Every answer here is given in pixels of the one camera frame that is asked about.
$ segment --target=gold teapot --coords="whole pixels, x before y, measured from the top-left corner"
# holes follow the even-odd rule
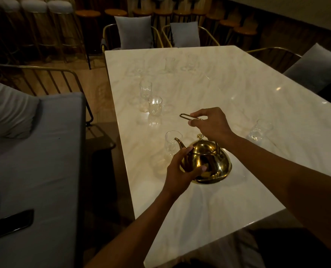
[[[192,116],[187,114],[180,114],[180,117],[191,120],[189,118],[183,117],[182,115],[188,117]],[[190,172],[198,166],[205,165],[207,167],[206,171],[194,180],[195,183],[199,184],[216,183],[225,179],[232,168],[229,156],[222,150],[222,148],[220,148],[217,143],[204,140],[203,134],[198,134],[197,138],[199,138],[197,141],[191,143],[194,148],[184,157],[181,162],[181,167],[183,170]],[[180,149],[186,147],[179,139],[175,138],[175,140],[178,142]]]

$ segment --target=gray cushion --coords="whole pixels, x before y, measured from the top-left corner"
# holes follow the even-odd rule
[[[315,44],[284,75],[318,93],[331,83],[331,52]]]
[[[129,18],[115,16],[122,50],[153,48],[151,16]]]
[[[173,22],[170,28],[175,47],[200,47],[198,22]]]
[[[40,99],[29,138],[0,138],[0,218],[35,210],[33,225],[0,238],[0,267],[74,267],[85,98]]]
[[[41,0],[22,0],[21,6],[28,12],[46,13],[47,3]]]
[[[74,12],[72,4],[67,1],[49,1],[47,7],[54,13],[70,14]]]
[[[17,12],[20,10],[20,3],[17,0],[0,0],[0,7],[5,12]]]
[[[0,83],[0,136],[26,138],[39,98]]]

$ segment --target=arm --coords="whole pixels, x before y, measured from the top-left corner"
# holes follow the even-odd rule
[[[199,166],[184,173],[180,162],[193,147],[181,149],[167,168],[163,190],[154,202],[129,227],[106,245],[86,268],[141,267],[168,211],[190,182],[205,171]]]
[[[227,149],[313,234],[331,248],[331,177],[279,157],[235,135],[220,108],[190,114],[209,140]]]

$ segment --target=glass cup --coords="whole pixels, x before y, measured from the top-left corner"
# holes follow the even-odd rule
[[[159,116],[162,113],[163,100],[159,96],[153,96],[148,99],[148,112],[150,115]]]
[[[152,83],[148,80],[142,79],[139,82],[139,94],[142,99],[148,100],[152,96]]]
[[[194,54],[188,54],[188,61],[186,67],[188,70],[195,70],[198,64],[198,56]]]
[[[178,131],[168,131],[165,134],[164,149],[165,152],[171,156],[179,151],[179,144],[174,138],[183,140],[183,135],[181,135],[181,133]]]
[[[145,70],[144,58],[134,59],[134,73],[136,75],[141,75]]]
[[[175,71],[175,58],[174,57],[165,58],[165,69],[164,70],[168,73],[172,73]]]
[[[253,141],[259,141],[265,137],[265,135],[273,129],[273,125],[271,122],[266,119],[259,119],[255,126],[252,127],[250,133],[248,134],[248,138]]]

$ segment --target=black phone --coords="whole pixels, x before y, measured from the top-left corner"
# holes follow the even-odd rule
[[[0,219],[0,237],[25,229],[34,222],[34,210],[25,210]]]

